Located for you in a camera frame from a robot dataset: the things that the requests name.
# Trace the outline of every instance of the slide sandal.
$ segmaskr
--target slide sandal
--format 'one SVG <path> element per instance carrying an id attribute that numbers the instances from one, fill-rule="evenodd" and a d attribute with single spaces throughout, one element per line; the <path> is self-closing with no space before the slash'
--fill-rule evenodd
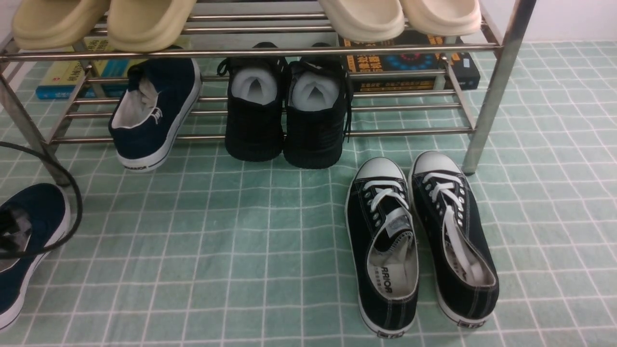
<path id="1" fill-rule="evenodd" d="M 319 0 L 319 3 L 336 32 L 352 41 L 389 40 L 405 29 L 399 0 Z"/>
<path id="2" fill-rule="evenodd" d="M 462 36 L 480 30 L 478 0 L 400 0 L 409 24 L 429 35 Z"/>
<path id="3" fill-rule="evenodd" d="M 178 39 L 196 0 L 112 0 L 109 43 L 128 52 L 154 52 Z"/>
<path id="4" fill-rule="evenodd" d="M 110 0 L 22 0 L 13 16 L 21 49 L 54 49 L 86 36 L 109 9 Z"/>

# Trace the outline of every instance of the floor mat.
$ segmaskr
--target floor mat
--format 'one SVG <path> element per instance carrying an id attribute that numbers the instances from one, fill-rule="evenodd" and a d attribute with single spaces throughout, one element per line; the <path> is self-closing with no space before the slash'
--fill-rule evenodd
<path id="1" fill-rule="evenodd" d="M 474 56 L 485 90 L 494 58 Z M 209 72 L 218 63 L 201 62 Z M 34 96 L 48 66 L 37 64 L 17 92 L 45 134 L 64 107 Z M 59 148 L 85 194 L 85 218 L 41 263 L 0 346 L 614 345 L 616 90 L 615 42 L 523 45 L 470 177 L 501 280 L 494 318 L 477 331 L 460 330 L 438 308 L 419 233 L 418 318 L 403 338 L 377 339 L 358 311 L 344 219 L 349 182 L 365 160 L 386 156 L 408 172 L 419 153 L 438 149 L 461 163 L 464 136 L 353 138 L 336 166 L 319 171 L 178 143 L 144 175 L 126 172 L 111 145 L 90 144 Z M 468 96 L 478 111 L 483 91 Z M 453 111 L 354 115 L 362 130 L 455 124 Z M 223 131 L 222 117 L 189 118 L 181 130 Z M 69 134 L 105 135 L 107 121 L 76 120 Z M 23 143 L 4 112 L 0 138 Z M 40 180 L 48 178 L 38 161 L 0 151 L 2 196 Z"/>

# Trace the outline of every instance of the black sneaker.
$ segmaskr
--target black sneaker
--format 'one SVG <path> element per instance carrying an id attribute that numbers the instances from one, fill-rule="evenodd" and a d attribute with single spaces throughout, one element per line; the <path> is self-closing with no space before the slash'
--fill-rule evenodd
<path id="1" fill-rule="evenodd" d="M 325 169 L 341 158 L 344 134 L 351 128 L 350 83 L 338 56 L 304 57 L 289 64 L 284 155 L 290 164 Z"/>
<path id="2" fill-rule="evenodd" d="M 255 48 L 276 46 L 262 42 Z M 225 148 L 232 157 L 260 162 L 281 154 L 287 67 L 284 57 L 227 58 L 218 66 L 219 76 L 230 73 Z"/>
<path id="3" fill-rule="evenodd" d="M 381 338 L 409 330 L 418 302 L 418 246 L 405 175 L 387 158 L 364 163 L 347 196 L 347 234 L 362 319 Z"/>
<path id="4" fill-rule="evenodd" d="M 161 166 L 200 92 L 194 59 L 151 59 L 128 69 L 128 89 L 109 120 L 120 163 L 135 172 Z"/>
<path id="5" fill-rule="evenodd" d="M 469 183 L 434 151 L 418 156 L 409 182 L 431 245 L 437 302 L 458 326 L 479 328 L 495 308 L 499 279 Z"/>
<path id="6" fill-rule="evenodd" d="M 0 253 L 38 251 L 57 242 L 67 232 L 70 216 L 68 199 L 58 186 L 29 186 L 0 206 Z M 17 320 L 28 282 L 47 255 L 0 260 L 0 333 Z"/>

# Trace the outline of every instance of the navy blue canvas shoe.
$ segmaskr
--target navy blue canvas shoe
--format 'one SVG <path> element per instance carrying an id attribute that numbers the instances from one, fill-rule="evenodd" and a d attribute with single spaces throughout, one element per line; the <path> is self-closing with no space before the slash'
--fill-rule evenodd
<path id="1" fill-rule="evenodd" d="M 201 91 L 194 59 L 151 59 L 128 70 L 128 89 L 109 121 L 118 159 L 146 172 L 161 166 Z"/>
<path id="2" fill-rule="evenodd" d="M 0 253 L 37 251 L 55 243 L 67 232 L 70 216 L 58 186 L 40 183 L 20 191 L 0 206 Z M 0 260 L 0 332 L 17 320 L 28 282 L 46 255 Z"/>

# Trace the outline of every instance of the shoe lining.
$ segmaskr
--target shoe lining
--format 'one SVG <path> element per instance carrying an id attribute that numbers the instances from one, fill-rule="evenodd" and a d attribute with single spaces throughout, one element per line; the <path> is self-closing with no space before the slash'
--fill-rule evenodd
<path id="1" fill-rule="evenodd" d="M 135 128 L 152 114 L 159 94 L 152 82 L 142 78 L 139 89 L 127 92 L 120 101 L 118 111 L 112 120 L 112 128 Z"/>
<path id="2" fill-rule="evenodd" d="M 294 79 L 290 90 L 290 106 L 304 112 L 315 112 L 334 106 L 340 86 L 335 78 L 306 71 Z"/>
<path id="3" fill-rule="evenodd" d="M 386 253 L 373 248 L 368 260 L 368 276 L 381 295 L 395 300 L 413 293 L 418 278 L 417 252 L 412 232 L 401 234 Z"/>
<path id="4" fill-rule="evenodd" d="M 463 242 L 463 250 L 465 252 L 465 256 L 469 259 L 470 263 L 474 268 L 477 268 L 481 272 L 482 276 L 479 278 L 475 278 L 474 276 L 469 276 L 467 272 L 465 272 L 463 266 L 461 266 L 460 262 L 457 259 L 457 256 L 454 252 L 454 248 L 447 238 L 444 235 L 444 248 L 445 248 L 445 258 L 450 265 L 450 268 L 454 270 L 456 275 L 465 283 L 471 286 L 492 286 L 495 284 L 495 277 L 492 271 L 488 268 L 486 262 L 482 259 L 482 257 L 478 256 L 470 247 L 467 240 L 463 237 L 463 235 L 459 235 Z"/>
<path id="5" fill-rule="evenodd" d="M 231 84 L 231 94 L 237 98 L 267 105 L 276 99 L 276 79 L 267 69 L 246 67 L 240 70 Z"/>

